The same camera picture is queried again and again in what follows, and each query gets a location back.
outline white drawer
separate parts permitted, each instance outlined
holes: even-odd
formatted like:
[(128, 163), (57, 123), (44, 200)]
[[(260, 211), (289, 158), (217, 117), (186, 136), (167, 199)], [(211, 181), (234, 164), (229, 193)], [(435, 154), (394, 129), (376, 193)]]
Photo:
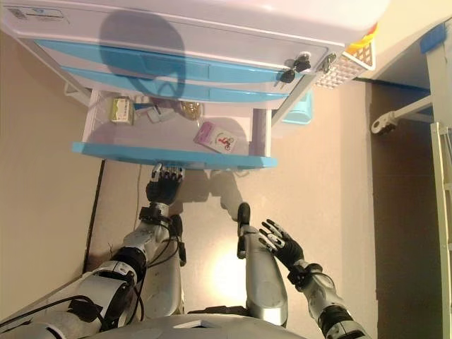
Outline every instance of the white drawer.
[[(104, 159), (152, 165), (162, 162), (190, 169), (251, 169), (276, 166), (270, 157), (271, 110), (248, 105), (204, 104), (198, 121), (177, 114), (153, 123), (146, 114), (136, 114), (133, 125), (109, 120), (112, 100), (119, 93), (94, 90), (81, 143), (73, 150)], [(175, 109), (179, 102), (170, 101)], [(220, 154), (194, 142), (205, 121), (237, 136), (231, 154)]]

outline metal bracket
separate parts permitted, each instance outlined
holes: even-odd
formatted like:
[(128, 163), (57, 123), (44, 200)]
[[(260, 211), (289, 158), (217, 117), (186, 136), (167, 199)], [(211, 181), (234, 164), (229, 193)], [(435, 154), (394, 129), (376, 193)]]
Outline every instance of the metal bracket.
[(406, 105), (400, 109), (397, 109), (396, 111), (390, 111), (382, 114), (372, 124), (371, 131), (373, 134), (378, 135), (392, 131), (397, 126), (397, 123), (400, 119), (421, 121), (430, 124), (433, 122), (433, 117), (425, 114), (420, 114), (418, 112), (431, 106), (432, 96), (428, 95), (426, 97), (423, 97), (421, 100)]

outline blue drawer handle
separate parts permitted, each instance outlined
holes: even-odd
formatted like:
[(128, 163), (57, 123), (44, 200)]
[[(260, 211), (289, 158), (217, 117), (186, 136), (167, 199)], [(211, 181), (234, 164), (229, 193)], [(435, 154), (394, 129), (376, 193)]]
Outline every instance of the blue drawer handle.
[(221, 61), (139, 51), (98, 44), (35, 40), (40, 46), (100, 64), (151, 76), (171, 76), (178, 81), (198, 80), (219, 83), (265, 83), (277, 81), (275, 69), (262, 69)]
[(76, 76), (106, 83), (125, 90), (133, 90), (158, 97), (170, 97), (191, 101), (211, 102), (263, 102), (284, 99), (287, 94), (250, 92), (245, 90), (230, 90), (228, 88), (211, 88), (190, 83), (176, 83), (158, 79), (135, 78), (116, 74), (62, 67), (63, 70)]
[(278, 161), (272, 157), (226, 155), (183, 150), (163, 150), (101, 143), (73, 143), (72, 151), (102, 159), (132, 162), (136, 164), (181, 166), (193, 170), (250, 170), (275, 167)]

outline floor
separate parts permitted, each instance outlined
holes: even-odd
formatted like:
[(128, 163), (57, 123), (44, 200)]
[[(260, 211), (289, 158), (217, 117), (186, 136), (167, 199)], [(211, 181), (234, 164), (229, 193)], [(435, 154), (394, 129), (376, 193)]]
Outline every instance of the floor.
[[(314, 90), (314, 119), (274, 139), (278, 166), (253, 172), (189, 171), (173, 212), (182, 212), (187, 265), (182, 268), (185, 309), (243, 305), (244, 264), (235, 256), (233, 221), (242, 201), (252, 223), (278, 221), (303, 246), (308, 261), (320, 263), (352, 315), (376, 338), (376, 278), (368, 98), (366, 85)], [(90, 265), (114, 251), (133, 228), (138, 205), (147, 204), (150, 167), (109, 162), (100, 189)], [(281, 268), (283, 276), (287, 270)], [(322, 338), (307, 303), (286, 280), (287, 328)]]
[(71, 152), (86, 113), (62, 79), (4, 33), (0, 48), (2, 319), (81, 274), (100, 161)]

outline label sticker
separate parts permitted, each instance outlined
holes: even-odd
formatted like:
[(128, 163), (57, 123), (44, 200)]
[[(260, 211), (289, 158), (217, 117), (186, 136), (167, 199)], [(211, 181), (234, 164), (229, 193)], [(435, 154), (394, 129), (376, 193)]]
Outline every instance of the label sticker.
[(7, 6), (7, 9), (20, 20), (66, 21), (63, 13), (58, 9), (10, 6)]

